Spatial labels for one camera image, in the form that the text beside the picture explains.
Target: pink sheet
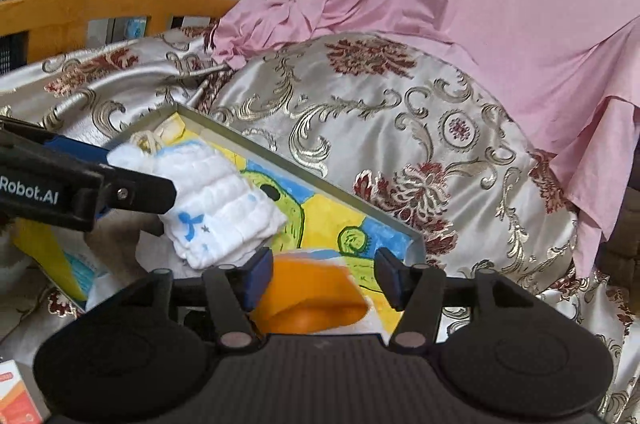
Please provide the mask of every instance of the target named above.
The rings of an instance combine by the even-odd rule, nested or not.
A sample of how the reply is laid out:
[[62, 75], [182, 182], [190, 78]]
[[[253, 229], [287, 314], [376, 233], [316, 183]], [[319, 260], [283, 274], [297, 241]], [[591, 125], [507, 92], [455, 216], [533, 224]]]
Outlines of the pink sheet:
[[640, 103], [640, 0], [241, 0], [214, 37], [217, 61], [327, 33], [402, 36], [460, 66], [502, 102], [583, 210], [586, 276], [615, 223]]

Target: floral bedspread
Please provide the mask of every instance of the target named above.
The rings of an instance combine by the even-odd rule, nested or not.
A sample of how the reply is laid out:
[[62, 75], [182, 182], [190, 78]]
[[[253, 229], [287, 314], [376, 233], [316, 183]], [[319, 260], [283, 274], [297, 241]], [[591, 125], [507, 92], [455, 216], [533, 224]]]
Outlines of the floral bedspread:
[[[572, 268], [576, 213], [508, 112], [472, 76], [361, 33], [267, 52], [235, 74], [210, 57], [215, 24], [33, 64], [0, 80], [5, 115], [103, 144], [181, 102], [417, 229], [449, 276], [493, 269], [589, 329], [616, 377], [607, 422], [640, 417], [640, 325], [625, 292]], [[439, 338], [466, 324], [444, 311]]]

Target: wooden bed frame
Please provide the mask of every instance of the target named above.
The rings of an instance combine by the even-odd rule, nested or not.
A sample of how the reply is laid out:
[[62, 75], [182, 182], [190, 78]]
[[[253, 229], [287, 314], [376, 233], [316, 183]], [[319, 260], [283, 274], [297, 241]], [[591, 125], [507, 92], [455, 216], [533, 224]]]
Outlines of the wooden bed frame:
[[84, 48], [89, 21], [146, 16], [145, 36], [167, 30], [173, 16], [219, 18], [238, 0], [3, 0], [0, 36], [28, 32], [27, 62]]

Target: white and orange box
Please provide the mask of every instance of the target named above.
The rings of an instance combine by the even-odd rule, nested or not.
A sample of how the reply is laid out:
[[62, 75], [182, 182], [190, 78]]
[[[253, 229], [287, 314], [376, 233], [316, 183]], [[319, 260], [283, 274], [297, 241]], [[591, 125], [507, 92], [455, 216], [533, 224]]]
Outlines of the white and orange box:
[[0, 363], [0, 424], [40, 424], [44, 421], [27, 388], [31, 384], [30, 374], [14, 360]]

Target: white cloth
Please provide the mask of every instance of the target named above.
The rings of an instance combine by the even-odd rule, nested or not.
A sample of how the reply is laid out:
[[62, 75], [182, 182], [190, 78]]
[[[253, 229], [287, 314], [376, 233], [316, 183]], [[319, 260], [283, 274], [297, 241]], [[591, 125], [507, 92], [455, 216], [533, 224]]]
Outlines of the white cloth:
[[222, 153], [199, 140], [155, 154], [123, 144], [109, 153], [108, 162], [173, 181], [174, 206], [160, 219], [176, 254], [194, 269], [244, 263], [287, 221]]

